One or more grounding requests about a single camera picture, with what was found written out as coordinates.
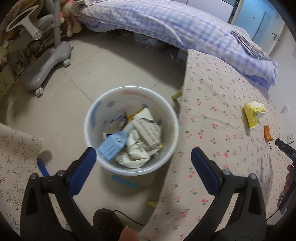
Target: crumpled yellow cup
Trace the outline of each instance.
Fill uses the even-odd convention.
[[[249,128],[253,129],[258,126],[259,118],[265,114],[265,107],[263,101],[254,100],[244,105]]]

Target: wall outlet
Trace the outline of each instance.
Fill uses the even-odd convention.
[[[294,136],[293,133],[287,136],[287,144],[291,144],[294,142]]]
[[[283,108],[281,109],[281,113],[282,113],[282,114],[285,114],[285,113],[288,112],[288,110],[289,110],[289,109],[288,109],[288,106],[284,105]]]

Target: bed leg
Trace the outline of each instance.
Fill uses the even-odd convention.
[[[183,92],[183,86],[181,87],[181,89],[178,90],[178,92],[174,95],[172,95],[172,99],[176,100],[177,98],[179,98],[182,95]]]
[[[157,202],[156,201],[148,201],[147,206],[156,208]]]

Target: door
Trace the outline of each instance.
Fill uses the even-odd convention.
[[[259,8],[252,0],[244,0],[238,14],[236,26],[244,28],[253,39],[264,17],[265,10]]]
[[[277,41],[279,40],[279,36],[281,35],[284,26],[285,22],[283,21],[279,13],[275,10],[275,13],[272,16],[267,27],[267,30],[259,43],[259,46],[268,55],[271,53]]]
[[[266,33],[266,30],[270,24],[271,19],[272,19],[272,16],[268,12],[265,12],[262,22],[257,30],[257,33],[255,34],[255,37],[253,38],[253,41],[256,44],[260,45],[260,42],[261,42],[264,34]]]
[[[237,5],[237,8],[235,10],[233,19],[231,20],[230,24],[234,25],[234,23],[236,22],[236,20],[237,20],[237,18],[239,16],[239,13],[240,13],[240,11],[242,9],[243,3],[244,3],[244,0],[238,0],[238,5]]]

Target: cabinet door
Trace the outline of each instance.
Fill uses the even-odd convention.
[[[222,0],[188,0],[189,6],[207,12],[224,22],[228,22],[233,6]]]
[[[174,0],[174,1],[176,1],[176,2],[181,2],[181,3],[184,3],[184,4],[187,3],[187,0]]]

